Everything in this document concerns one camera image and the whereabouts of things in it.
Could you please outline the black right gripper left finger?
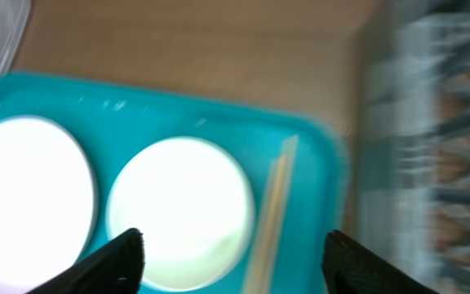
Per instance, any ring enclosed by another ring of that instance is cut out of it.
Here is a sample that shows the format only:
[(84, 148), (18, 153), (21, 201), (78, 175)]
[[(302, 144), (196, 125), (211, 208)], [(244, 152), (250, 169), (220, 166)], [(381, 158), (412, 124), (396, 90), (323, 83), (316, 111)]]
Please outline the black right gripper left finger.
[(143, 235), (130, 228), (28, 294), (137, 294), (143, 271)]

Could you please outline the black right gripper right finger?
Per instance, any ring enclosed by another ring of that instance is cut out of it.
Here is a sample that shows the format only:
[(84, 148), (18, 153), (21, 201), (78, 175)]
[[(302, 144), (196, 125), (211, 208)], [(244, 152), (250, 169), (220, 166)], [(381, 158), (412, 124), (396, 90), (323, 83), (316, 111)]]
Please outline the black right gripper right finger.
[(329, 294), (437, 294), (337, 229), (326, 235), (321, 270)]

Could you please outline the white bowl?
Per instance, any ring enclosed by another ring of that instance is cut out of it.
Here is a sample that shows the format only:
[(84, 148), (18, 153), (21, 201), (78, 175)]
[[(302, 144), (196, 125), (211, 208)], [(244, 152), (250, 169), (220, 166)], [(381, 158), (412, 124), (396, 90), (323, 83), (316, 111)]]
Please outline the white bowl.
[(201, 138), (177, 136), (141, 150), (109, 192), (110, 238), (130, 228), (144, 237), (141, 283), (194, 291), (227, 275), (245, 254), (255, 200), (238, 161)]

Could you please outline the pink plate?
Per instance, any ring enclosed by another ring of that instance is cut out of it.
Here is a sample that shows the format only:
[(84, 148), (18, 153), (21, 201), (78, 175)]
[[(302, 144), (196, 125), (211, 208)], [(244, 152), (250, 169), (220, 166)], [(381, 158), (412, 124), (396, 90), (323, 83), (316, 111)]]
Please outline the pink plate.
[(90, 164), (59, 124), (0, 122), (0, 288), (27, 292), (80, 257), (95, 223)]

